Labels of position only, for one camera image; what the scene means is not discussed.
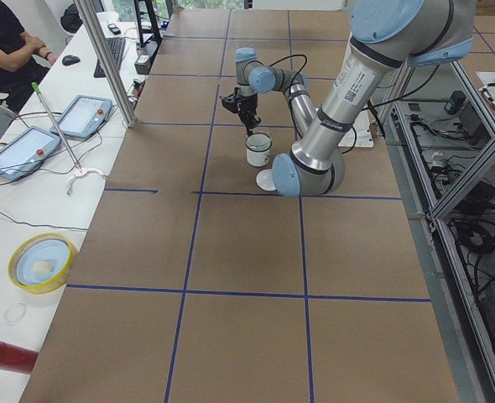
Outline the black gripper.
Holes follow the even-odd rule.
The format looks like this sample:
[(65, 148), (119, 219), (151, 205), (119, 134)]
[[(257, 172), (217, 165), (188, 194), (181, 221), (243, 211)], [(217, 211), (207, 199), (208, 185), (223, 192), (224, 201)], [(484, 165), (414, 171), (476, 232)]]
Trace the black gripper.
[(229, 112), (238, 115), (246, 128), (247, 136), (261, 123), (257, 115), (258, 94), (247, 86), (235, 86), (233, 93), (220, 96), (222, 106)]

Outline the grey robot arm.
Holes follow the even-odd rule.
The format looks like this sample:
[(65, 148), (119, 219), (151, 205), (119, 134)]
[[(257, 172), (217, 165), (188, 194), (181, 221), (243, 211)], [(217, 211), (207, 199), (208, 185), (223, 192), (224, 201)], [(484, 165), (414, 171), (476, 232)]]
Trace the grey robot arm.
[(348, 9), (351, 52), (319, 107), (298, 71), (264, 65), (253, 48), (237, 49), (237, 86), (222, 105), (252, 132), (260, 123), (258, 94), (283, 93), (301, 138), (274, 158), (274, 186), (282, 196), (326, 194), (345, 173), (338, 144), (383, 77), (402, 64), (440, 65), (465, 57), (475, 15), (473, 1), (354, 1)]

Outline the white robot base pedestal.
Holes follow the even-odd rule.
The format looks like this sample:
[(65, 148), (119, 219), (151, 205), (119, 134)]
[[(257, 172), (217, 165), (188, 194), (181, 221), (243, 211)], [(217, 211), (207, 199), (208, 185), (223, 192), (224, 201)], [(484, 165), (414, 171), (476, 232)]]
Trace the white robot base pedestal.
[(339, 143), (340, 148), (351, 148), (353, 145), (355, 148), (372, 148), (374, 146), (367, 111), (360, 112), (355, 119), (353, 128), (344, 135)]

